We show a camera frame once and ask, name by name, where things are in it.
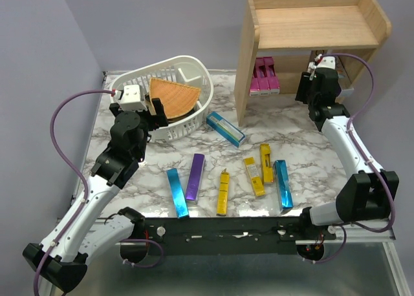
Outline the purple toothpaste box with cloud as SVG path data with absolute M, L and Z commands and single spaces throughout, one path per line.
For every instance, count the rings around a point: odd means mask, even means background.
M 347 72 L 343 67 L 342 61 L 339 57 L 336 57 L 336 71 L 338 73 L 338 84 L 340 86 L 340 93 L 338 98 L 347 98 L 354 92 L 354 87 L 349 80 Z

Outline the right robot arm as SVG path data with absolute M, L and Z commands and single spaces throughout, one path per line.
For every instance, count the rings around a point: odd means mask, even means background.
M 329 140 L 345 171 L 347 182 L 335 201 L 303 210 L 298 233 L 314 238 L 321 226 L 388 219 L 390 229 L 396 218 L 394 199 L 399 185 L 396 172 L 386 171 L 369 153 L 354 129 L 347 109 L 336 102 L 338 74 L 327 67 L 303 72 L 296 100 L 306 104 L 309 117 Z

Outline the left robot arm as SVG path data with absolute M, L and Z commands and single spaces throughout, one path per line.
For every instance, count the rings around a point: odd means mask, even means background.
M 162 102 L 151 99 L 154 111 L 126 111 L 111 104 L 114 124 L 111 139 L 97 157 L 88 178 L 82 176 L 83 192 L 58 225 L 39 243 L 29 243 L 23 256 L 35 271 L 34 294 L 39 293 L 39 278 L 44 278 L 63 293 L 71 292 L 83 279 L 93 258 L 117 242 L 143 242 L 145 218 L 126 207 L 112 221 L 95 232 L 90 228 L 106 205 L 124 188 L 145 158 L 150 132 L 168 126 Z

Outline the silver toothpaste box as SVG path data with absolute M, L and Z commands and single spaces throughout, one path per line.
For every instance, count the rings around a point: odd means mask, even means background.
M 335 87 L 335 95 L 336 95 L 336 99 L 335 102 L 336 103 L 343 103 L 344 98 L 341 96 L 342 93 L 342 87 L 341 87 L 341 77 L 338 74 L 338 79 L 337 79 L 337 85 Z

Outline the pink toothpaste box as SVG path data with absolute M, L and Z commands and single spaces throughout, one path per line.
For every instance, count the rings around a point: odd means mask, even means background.
M 266 68 L 267 81 L 269 86 L 270 94 L 279 94 L 280 93 L 280 84 L 278 76 L 274 68 L 274 59 L 273 57 L 264 57 L 264 63 Z
M 267 70 L 263 58 L 257 58 L 255 64 L 256 78 L 261 96 L 268 96 L 270 94 Z
M 250 96 L 260 95 L 260 87 L 259 87 L 259 81 L 258 81 L 256 69 L 253 69 L 252 79 L 251 79 L 250 89 L 249 89 L 249 95 Z

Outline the blue green toothpaste box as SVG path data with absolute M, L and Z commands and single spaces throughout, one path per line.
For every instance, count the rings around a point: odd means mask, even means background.
M 237 127 L 217 112 L 211 112 L 207 115 L 206 123 L 236 147 L 240 147 L 246 139 L 246 136 Z

